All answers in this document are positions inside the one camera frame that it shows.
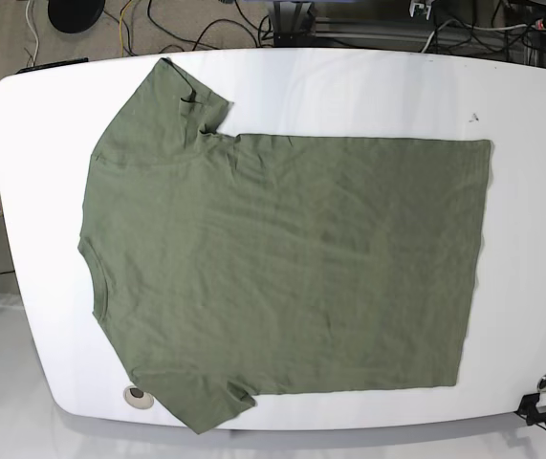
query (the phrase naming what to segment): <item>white table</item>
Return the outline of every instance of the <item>white table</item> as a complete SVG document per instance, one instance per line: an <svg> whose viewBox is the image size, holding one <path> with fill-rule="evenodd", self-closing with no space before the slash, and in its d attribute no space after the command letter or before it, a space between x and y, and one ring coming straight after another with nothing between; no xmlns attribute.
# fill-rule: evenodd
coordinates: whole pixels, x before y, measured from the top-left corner
<svg viewBox="0 0 546 459"><path fill-rule="evenodd" d="M173 60L234 102L221 131L491 139L483 248L455 387L259 396L239 429L397 426L513 411L546 373L546 71L357 50L236 50ZM88 160L157 56L0 82L0 188L17 278L55 401L84 416L180 426L137 410L92 316L76 246Z"/></svg>

